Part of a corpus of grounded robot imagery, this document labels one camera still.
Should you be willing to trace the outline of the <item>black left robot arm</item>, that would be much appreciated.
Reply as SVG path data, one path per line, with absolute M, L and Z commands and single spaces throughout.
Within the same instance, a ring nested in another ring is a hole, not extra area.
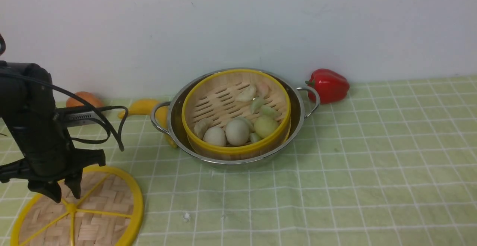
M 82 171 L 105 165 L 101 149 L 78 149 L 68 127 L 102 123 L 92 105 L 57 108 L 51 75 L 37 64 L 1 61 L 1 118 L 16 142 L 22 159 L 1 165 L 1 182 L 28 181 L 32 192 L 54 202 L 62 199 L 59 181 L 81 198 Z

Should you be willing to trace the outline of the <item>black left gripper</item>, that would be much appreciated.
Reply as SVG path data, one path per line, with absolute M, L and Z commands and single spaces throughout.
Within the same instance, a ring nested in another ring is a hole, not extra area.
M 28 189 L 56 203 L 62 193 L 58 180 L 81 198 L 82 170 L 91 165 L 105 165 L 102 149 L 79 149 L 73 144 L 61 120 L 52 115 L 32 112 L 2 117 L 23 158 L 1 166 L 1 182 L 11 179 L 28 180 Z

